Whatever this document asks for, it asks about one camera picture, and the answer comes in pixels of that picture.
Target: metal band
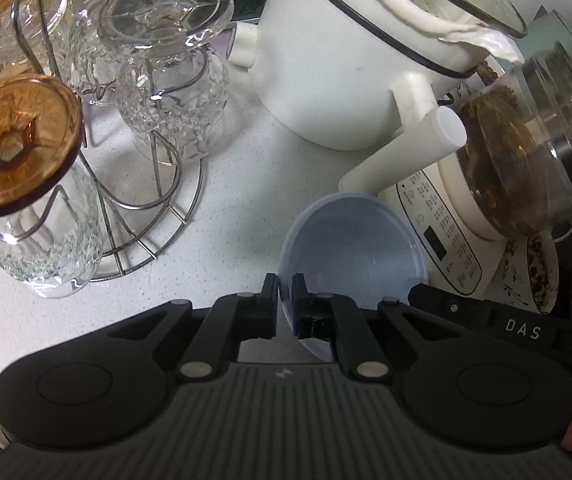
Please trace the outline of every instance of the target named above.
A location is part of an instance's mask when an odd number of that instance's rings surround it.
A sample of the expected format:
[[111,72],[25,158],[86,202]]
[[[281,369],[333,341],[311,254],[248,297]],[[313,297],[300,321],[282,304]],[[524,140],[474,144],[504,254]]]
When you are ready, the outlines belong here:
[[427,69],[432,70],[432,72],[437,72],[441,75],[451,77],[454,79],[468,79],[476,71],[476,67],[474,67],[466,73],[461,73],[455,70],[450,70],[449,68],[446,68],[444,66],[441,66],[440,64],[435,63],[434,61],[428,59],[427,57],[423,57],[421,54],[415,52],[410,47],[406,46],[405,44],[401,43],[400,41],[390,36],[387,32],[383,31],[382,29],[377,27],[374,23],[367,20],[364,16],[362,16],[355,9],[346,4],[346,2],[344,2],[343,0],[328,0],[328,1],[332,3],[335,7],[337,7],[337,9],[341,10],[341,12],[343,12],[355,23],[359,24],[361,27],[365,28],[368,32],[378,37],[381,41],[388,44],[393,49],[401,52],[405,57],[412,59],[415,63],[419,63],[420,65],[423,65]]

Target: speckled countertop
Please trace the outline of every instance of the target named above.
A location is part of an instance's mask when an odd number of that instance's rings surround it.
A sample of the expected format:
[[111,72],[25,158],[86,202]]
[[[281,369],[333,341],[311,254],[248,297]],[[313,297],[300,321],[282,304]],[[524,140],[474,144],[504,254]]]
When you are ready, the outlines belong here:
[[[281,243],[295,217],[334,192],[343,173],[368,155],[334,152],[290,133],[261,106],[245,71],[230,72],[226,138],[208,159],[191,224],[158,261],[123,278],[91,283],[64,300],[42,300],[0,268],[0,371],[25,354],[171,298],[189,298],[198,308],[224,294],[259,290],[265,273],[277,272]],[[130,166],[130,177],[138,180],[141,155],[134,152],[127,128],[118,115],[101,112],[93,120],[91,141],[102,144],[112,136],[113,151],[129,151],[120,152],[130,157],[125,163],[122,158],[120,168]],[[95,153],[114,159],[111,150]],[[108,180],[116,173],[109,162],[94,161]],[[196,175],[196,167],[187,169],[183,195],[189,196]],[[280,316],[277,341],[245,343],[242,358],[310,359],[285,323]]]

